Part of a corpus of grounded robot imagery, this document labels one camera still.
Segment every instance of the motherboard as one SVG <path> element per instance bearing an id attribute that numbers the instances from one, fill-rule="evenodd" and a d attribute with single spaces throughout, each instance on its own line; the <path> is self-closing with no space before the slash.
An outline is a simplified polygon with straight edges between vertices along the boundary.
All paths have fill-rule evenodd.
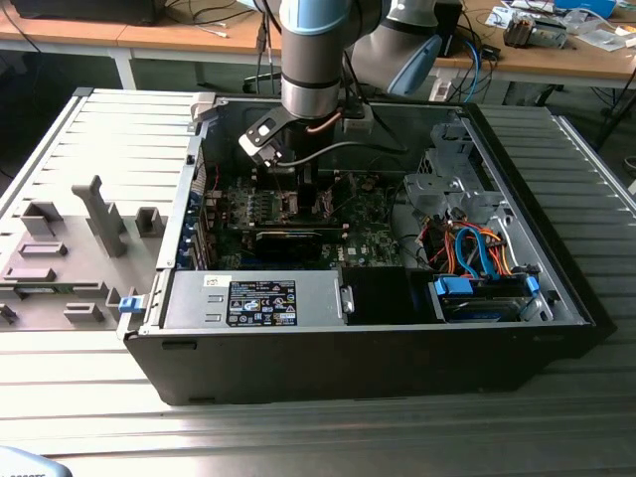
<path id="1" fill-rule="evenodd" d="M 394 185 L 336 175 L 304 213 L 298 194 L 237 179 L 208 197 L 216 269 L 330 269 L 401 265 L 388 216 Z"/>

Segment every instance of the gray plastic block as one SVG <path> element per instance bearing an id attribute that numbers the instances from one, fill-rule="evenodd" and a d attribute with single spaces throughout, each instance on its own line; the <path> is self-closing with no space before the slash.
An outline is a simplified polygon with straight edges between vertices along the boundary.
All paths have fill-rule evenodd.
<path id="1" fill-rule="evenodd" d="M 0 317 L 3 318 L 10 325 L 13 324 L 17 318 L 16 313 L 4 303 L 0 303 Z"/>
<path id="2" fill-rule="evenodd" d="M 28 257 L 64 256 L 68 250 L 60 241 L 25 241 L 18 248 L 18 252 Z"/>
<path id="3" fill-rule="evenodd" d="M 103 315 L 94 303 L 67 303 L 64 316 L 66 316 L 71 323 L 103 321 Z"/>
<path id="4" fill-rule="evenodd" d="M 108 296 L 106 296 L 106 309 L 110 311 L 112 317 L 119 323 L 121 319 L 121 312 L 119 311 L 119 301 L 121 300 L 121 296 L 119 296 L 119 292 L 116 288 L 110 288 L 108 292 Z"/>
<path id="5" fill-rule="evenodd" d="M 92 224 L 101 238 L 108 256 L 122 256 L 126 252 L 126 245 L 119 238 L 119 226 L 113 223 L 111 212 L 113 207 L 109 208 L 103 201 L 99 188 L 101 187 L 101 179 L 99 176 L 93 176 L 89 185 L 71 186 L 72 192 L 83 200 Z"/>
<path id="6" fill-rule="evenodd" d="M 33 201 L 20 219 L 33 240 L 51 240 L 55 234 L 49 223 L 61 221 L 62 216 L 51 202 Z"/>
<path id="7" fill-rule="evenodd" d="M 165 230 L 156 207 L 140 207 L 135 217 L 135 224 L 142 238 L 160 238 Z"/>
<path id="8" fill-rule="evenodd" d="M 106 202 L 106 206 L 108 207 L 108 216 L 110 217 L 110 221 L 113 226 L 117 229 L 117 231 L 122 234 L 126 230 L 126 225 L 117 210 L 117 206 L 114 203 Z M 94 236 L 98 235 L 97 229 L 92 223 L 90 217 L 86 217 L 86 223 L 88 224 L 88 228 L 92 232 Z"/>
<path id="9" fill-rule="evenodd" d="M 103 281 L 99 281 L 95 285 L 74 286 L 73 293 L 79 298 L 105 298 L 108 296 L 108 287 Z"/>
<path id="10" fill-rule="evenodd" d="M 25 217 L 20 218 L 24 227 L 27 228 L 27 232 L 33 238 L 33 240 L 50 240 L 55 238 L 55 234 L 49 227 L 47 220 L 42 217 Z"/>
<path id="11" fill-rule="evenodd" d="M 24 297 L 25 295 L 13 286 L 0 288 L 0 300 L 22 300 Z"/>
<path id="12" fill-rule="evenodd" d="M 4 278 L 16 281 L 53 281 L 56 273 L 52 268 L 9 268 Z"/>

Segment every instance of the wooden desk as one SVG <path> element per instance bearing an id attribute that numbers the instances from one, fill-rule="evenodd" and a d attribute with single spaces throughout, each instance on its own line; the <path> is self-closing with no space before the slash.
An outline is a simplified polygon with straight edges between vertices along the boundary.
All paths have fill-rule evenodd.
<path id="1" fill-rule="evenodd" d="M 4 0 L 7 13 L 20 29 L 36 44 L 40 42 L 117 46 L 117 39 L 126 25 L 113 23 L 73 22 L 65 20 L 30 20 L 21 18 L 14 6 Z M 0 40 L 24 42 L 24 37 L 0 10 Z"/>
<path id="2" fill-rule="evenodd" d="M 59 20 L 27 20 L 18 16 L 4 0 L 11 18 L 45 53 L 107 56 L 115 60 L 123 87 L 135 89 L 132 59 L 189 61 L 200 63 L 255 64 L 255 39 L 260 24 L 257 13 L 227 20 L 228 27 L 209 26 L 224 31 L 221 38 L 197 27 L 181 25 L 167 18 L 154 27 Z M 226 0 L 192 0 L 194 10 L 224 5 Z M 503 44 L 503 30 L 483 25 L 496 0 L 465 0 L 473 28 L 485 43 L 501 48 L 501 61 L 493 73 L 495 80 L 623 87 L 636 66 L 636 50 L 607 53 L 570 37 L 564 50 L 548 48 L 512 49 Z M 189 22 L 186 4 L 175 5 L 172 15 Z M 209 12 L 200 20 L 210 20 L 241 11 L 237 6 Z M 636 14 L 622 14 L 612 20 L 636 21 Z M 272 36 L 274 52 L 280 52 L 280 37 Z M 0 14 L 0 50 L 33 51 L 20 33 Z M 471 67 L 466 54 L 438 59 L 432 74 L 438 77 L 431 97 L 452 79 Z"/>
<path id="3" fill-rule="evenodd" d="M 527 49 L 510 48 L 504 45 L 504 30 L 485 25 L 489 12 L 495 4 L 493 0 L 466 0 L 467 15 L 475 32 L 483 38 L 483 42 L 501 49 L 501 58 L 496 68 L 498 76 L 505 74 L 523 74 L 544 77 L 570 78 L 568 83 L 577 79 L 622 80 L 626 82 L 636 66 L 636 50 L 621 49 L 605 52 L 592 47 L 577 37 L 570 35 L 564 49 L 530 47 Z M 636 13 L 625 13 L 616 9 L 610 19 L 612 22 L 636 22 Z M 467 26 L 462 18 L 460 24 Z M 472 64 L 468 56 L 457 58 L 456 66 L 470 68 Z"/>

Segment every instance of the power supply label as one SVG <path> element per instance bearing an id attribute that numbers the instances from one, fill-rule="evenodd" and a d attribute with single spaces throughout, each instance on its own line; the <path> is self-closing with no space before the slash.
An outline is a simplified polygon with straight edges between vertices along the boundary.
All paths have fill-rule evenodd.
<path id="1" fill-rule="evenodd" d="M 229 326 L 296 326 L 296 282 L 230 282 L 227 323 Z"/>

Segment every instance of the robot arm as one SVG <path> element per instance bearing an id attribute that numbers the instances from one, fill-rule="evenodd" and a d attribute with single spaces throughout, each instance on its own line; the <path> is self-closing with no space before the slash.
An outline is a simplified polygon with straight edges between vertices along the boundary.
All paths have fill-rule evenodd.
<path id="1" fill-rule="evenodd" d="M 263 0 L 241 1 L 262 10 Z M 243 149 L 254 157 L 280 130 L 295 123 L 296 132 L 303 131 L 333 116 L 348 49 L 363 82 L 394 94 L 417 90 L 441 44 L 435 35 L 434 2 L 282 0 L 283 110 L 277 108 L 254 124 L 239 141 Z M 289 148 L 298 155 L 294 144 Z M 311 152 L 305 149 L 300 155 Z"/>

